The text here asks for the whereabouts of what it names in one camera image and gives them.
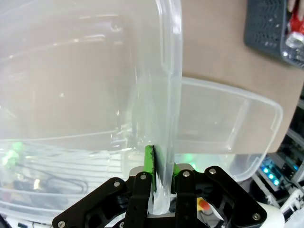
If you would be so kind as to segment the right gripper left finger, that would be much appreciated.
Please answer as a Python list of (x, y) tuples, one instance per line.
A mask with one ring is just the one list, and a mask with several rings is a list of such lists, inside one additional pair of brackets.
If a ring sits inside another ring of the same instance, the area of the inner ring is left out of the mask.
[(104, 228), (124, 214), (124, 228), (143, 228), (156, 189), (154, 146), (144, 149), (144, 165), (128, 180), (110, 178), (53, 218), (55, 228)]

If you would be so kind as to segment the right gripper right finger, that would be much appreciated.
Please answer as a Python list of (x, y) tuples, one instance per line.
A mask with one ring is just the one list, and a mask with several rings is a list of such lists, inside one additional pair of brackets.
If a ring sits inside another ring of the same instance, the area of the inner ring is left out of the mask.
[(223, 219), (218, 227), (259, 228), (267, 212), (219, 166), (198, 172), (175, 164), (172, 192), (176, 194), (175, 226), (204, 228), (197, 218), (197, 199), (203, 198)]

